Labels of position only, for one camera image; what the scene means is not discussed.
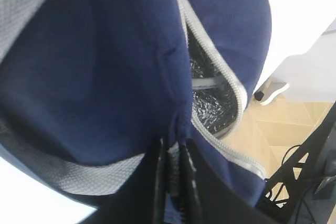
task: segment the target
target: navy fabric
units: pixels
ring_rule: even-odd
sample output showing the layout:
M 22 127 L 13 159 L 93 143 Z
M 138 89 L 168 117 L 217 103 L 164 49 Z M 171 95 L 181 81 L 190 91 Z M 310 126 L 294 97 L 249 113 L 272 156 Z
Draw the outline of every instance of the navy fabric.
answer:
M 182 224 L 181 213 L 174 206 L 169 194 L 166 194 L 164 222 L 169 224 Z
M 228 161 L 194 127 L 192 129 L 192 139 L 219 178 L 237 195 L 254 206 L 263 192 L 265 181 L 256 174 Z
M 44 151 L 81 164 L 132 157 L 159 137 L 186 138 L 191 104 L 176 0 L 46 0 L 0 69 L 9 122 Z
M 268 0 L 189 0 L 248 98 L 260 77 L 271 35 Z
M 249 96 L 269 45 L 267 0 L 190 0 Z M 0 107 L 43 151 L 86 165 L 195 140 L 249 204 L 262 179 L 229 162 L 191 126 L 193 92 L 176 0 L 46 0 L 0 66 Z

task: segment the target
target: backpack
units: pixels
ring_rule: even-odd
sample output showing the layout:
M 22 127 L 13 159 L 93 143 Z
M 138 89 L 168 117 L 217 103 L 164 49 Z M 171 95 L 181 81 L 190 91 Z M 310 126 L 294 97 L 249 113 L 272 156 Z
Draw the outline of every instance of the backpack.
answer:
M 261 74 L 268 0 L 0 7 L 3 156 L 102 209 L 83 223 L 273 223 L 254 209 L 265 170 L 218 139 Z

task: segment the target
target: zipper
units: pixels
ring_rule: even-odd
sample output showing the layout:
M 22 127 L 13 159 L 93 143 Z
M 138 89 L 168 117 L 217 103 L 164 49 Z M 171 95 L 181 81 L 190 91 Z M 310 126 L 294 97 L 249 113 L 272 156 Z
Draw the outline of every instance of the zipper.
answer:
M 232 127 L 226 132 L 225 135 L 234 130 L 239 122 L 242 120 L 243 111 L 247 105 L 247 93 L 244 86 L 241 84 L 239 79 L 236 77 L 232 69 L 227 65 L 222 55 L 218 52 L 217 48 L 213 44 L 211 38 L 205 31 L 201 21 L 194 12 L 192 6 L 188 0 L 177 0 L 179 2 L 179 9 L 184 21 L 188 25 L 189 29 L 195 36 L 199 45 L 203 48 L 204 52 L 209 56 L 214 66 L 220 71 L 220 73 L 225 77 L 225 79 L 230 84 L 234 91 L 237 99 L 237 118 L 233 123 Z M 198 129 L 198 131 L 203 135 L 210 145 L 219 151 L 226 159 L 237 165 L 249 170 L 250 172 L 258 175 L 261 179 L 266 177 L 266 171 L 262 165 L 260 165 L 254 159 L 243 155 L 217 139 L 213 134 L 211 134 L 199 120 L 197 113 L 193 110 L 192 113 L 192 123 Z
M 246 170 L 249 170 L 250 172 L 259 176 L 261 179 L 265 179 L 266 171 L 262 165 L 260 165 L 253 158 L 231 149 L 222 141 L 218 140 L 204 127 L 204 125 L 199 120 L 195 110 L 193 111 L 192 115 L 192 123 L 196 127 L 196 129 L 203 135 L 206 141 L 210 143 L 213 148 L 219 151 L 227 160 L 241 166 Z

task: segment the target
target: white surface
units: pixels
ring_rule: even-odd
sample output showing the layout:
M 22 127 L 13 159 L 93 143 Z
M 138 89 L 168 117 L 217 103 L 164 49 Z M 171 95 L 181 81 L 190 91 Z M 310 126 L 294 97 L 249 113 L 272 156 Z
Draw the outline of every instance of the white surface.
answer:
M 291 101 L 336 101 L 336 33 L 321 36 L 303 55 L 288 57 L 272 80 L 289 82 L 283 95 Z
M 258 89 L 291 55 L 307 52 L 336 18 L 335 0 L 270 0 L 272 37 Z
M 74 202 L 0 157 L 0 223 L 75 224 L 94 208 Z

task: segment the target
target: white wall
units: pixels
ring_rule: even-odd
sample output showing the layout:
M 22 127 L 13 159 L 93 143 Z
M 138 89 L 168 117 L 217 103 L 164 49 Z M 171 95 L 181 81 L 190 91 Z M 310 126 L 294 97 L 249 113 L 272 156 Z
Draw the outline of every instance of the white wall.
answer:
M 334 102 L 336 33 L 321 36 L 307 53 L 285 59 L 271 77 L 290 84 L 284 93 L 289 100 Z

